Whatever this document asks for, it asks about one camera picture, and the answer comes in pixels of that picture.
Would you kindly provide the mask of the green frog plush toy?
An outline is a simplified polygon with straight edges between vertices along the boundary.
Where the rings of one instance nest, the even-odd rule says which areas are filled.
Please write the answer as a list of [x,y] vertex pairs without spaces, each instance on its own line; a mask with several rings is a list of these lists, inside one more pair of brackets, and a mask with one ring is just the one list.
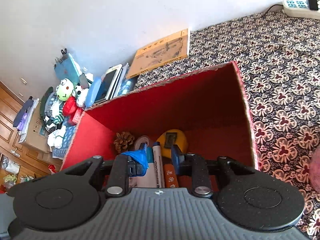
[[52,133],[61,127],[65,116],[63,107],[72,95],[74,84],[69,79],[62,79],[56,89],[49,87],[41,99],[40,119],[48,133]]

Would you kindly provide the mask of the yellow paperback book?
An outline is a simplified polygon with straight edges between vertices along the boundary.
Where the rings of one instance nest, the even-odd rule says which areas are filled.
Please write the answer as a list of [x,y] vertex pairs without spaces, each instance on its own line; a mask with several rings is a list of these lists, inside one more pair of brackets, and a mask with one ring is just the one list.
[[184,29],[137,50],[126,78],[131,79],[189,56],[190,31]]

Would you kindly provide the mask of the patterned floral table cloth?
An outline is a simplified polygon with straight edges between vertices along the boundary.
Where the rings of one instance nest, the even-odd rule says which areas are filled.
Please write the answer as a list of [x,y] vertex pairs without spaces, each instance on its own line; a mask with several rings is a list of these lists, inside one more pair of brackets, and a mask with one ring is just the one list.
[[319,22],[280,11],[193,31],[189,57],[138,77],[136,88],[235,61],[250,106],[259,170],[299,189],[299,228],[319,239],[319,193],[310,161],[319,146]]

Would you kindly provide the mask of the yellow round toy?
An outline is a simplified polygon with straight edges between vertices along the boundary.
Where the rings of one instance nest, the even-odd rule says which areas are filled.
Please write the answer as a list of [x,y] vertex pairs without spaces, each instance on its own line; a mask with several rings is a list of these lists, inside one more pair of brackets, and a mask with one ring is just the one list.
[[182,153],[187,152],[188,142],[185,134],[179,129],[170,129],[164,132],[157,141],[160,143],[161,155],[171,158],[172,145],[178,145]]

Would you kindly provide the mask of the white power strip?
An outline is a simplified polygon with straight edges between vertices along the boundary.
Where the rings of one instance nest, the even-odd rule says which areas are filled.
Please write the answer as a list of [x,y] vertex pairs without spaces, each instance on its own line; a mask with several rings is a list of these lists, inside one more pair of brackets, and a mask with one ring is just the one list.
[[319,10],[310,10],[304,1],[284,0],[283,12],[290,17],[320,20]]

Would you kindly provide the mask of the brown cardboard box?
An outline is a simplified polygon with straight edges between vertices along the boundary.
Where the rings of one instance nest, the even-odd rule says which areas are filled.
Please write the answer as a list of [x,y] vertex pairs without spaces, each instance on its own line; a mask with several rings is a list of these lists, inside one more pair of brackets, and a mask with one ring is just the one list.
[[49,153],[48,132],[40,118],[40,104],[32,114],[26,134],[20,136],[19,144],[36,152]]

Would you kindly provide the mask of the red cardboard storage box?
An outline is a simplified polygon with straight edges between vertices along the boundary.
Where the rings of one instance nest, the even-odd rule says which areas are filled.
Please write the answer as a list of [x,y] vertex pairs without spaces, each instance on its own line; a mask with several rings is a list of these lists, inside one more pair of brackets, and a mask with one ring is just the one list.
[[77,184],[103,181],[99,170],[85,178],[90,159],[116,157],[121,132],[156,141],[179,129],[190,153],[207,160],[228,156],[258,168],[253,122],[234,62],[196,70],[90,108],[81,116],[61,167],[61,180]]

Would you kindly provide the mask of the clear packing tape roll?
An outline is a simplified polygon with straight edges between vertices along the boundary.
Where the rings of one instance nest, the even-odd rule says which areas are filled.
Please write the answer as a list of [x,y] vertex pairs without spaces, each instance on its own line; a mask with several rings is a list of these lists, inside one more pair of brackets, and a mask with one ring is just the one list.
[[152,145],[152,140],[148,136],[143,135],[136,140],[134,149],[145,150],[145,152],[147,152],[147,149],[150,145]]

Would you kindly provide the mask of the white panda plush toy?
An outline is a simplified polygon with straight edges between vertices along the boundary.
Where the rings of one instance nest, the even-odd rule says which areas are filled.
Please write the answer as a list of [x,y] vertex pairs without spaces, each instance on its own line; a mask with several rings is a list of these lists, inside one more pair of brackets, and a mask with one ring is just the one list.
[[80,108],[85,107],[85,101],[88,94],[89,89],[88,88],[82,88],[80,83],[78,83],[74,90],[73,90],[73,96],[76,98],[76,104]]

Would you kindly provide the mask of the white tablet device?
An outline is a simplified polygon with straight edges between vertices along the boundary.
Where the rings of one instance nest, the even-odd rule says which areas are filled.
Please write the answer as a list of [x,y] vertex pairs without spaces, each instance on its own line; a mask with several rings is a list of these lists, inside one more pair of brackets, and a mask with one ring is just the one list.
[[119,73],[122,69],[122,64],[118,64],[116,66],[110,67],[100,84],[100,88],[97,93],[97,97],[95,99],[95,103],[102,102],[104,100],[108,100],[111,96],[111,92],[114,88],[114,85],[116,83],[116,80],[119,76]]

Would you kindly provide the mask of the blue glasses case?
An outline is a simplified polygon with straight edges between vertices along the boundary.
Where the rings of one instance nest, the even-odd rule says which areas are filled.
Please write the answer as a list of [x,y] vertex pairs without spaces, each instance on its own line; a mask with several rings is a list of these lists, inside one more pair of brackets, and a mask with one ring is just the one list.
[[89,108],[94,104],[97,94],[99,92],[100,86],[101,86],[101,77],[96,77],[88,89],[88,93],[85,100],[86,108]]

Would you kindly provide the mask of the brown pine cone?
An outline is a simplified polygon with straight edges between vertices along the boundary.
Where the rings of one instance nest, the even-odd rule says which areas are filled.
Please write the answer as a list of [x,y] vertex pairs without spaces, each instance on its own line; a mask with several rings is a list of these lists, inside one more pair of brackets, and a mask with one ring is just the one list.
[[118,154],[126,152],[135,142],[135,137],[130,132],[116,133],[114,146]]

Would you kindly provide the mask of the whiteboard marker pen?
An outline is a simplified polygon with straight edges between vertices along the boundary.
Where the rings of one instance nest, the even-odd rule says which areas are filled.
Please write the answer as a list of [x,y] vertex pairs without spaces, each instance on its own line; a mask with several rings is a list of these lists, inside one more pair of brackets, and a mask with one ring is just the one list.
[[164,188],[165,181],[164,181],[163,161],[162,161],[160,142],[157,141],[153,143],[152,151],[153,151],[153,162],[154,162],[155,176],[156,176],[156,187]]

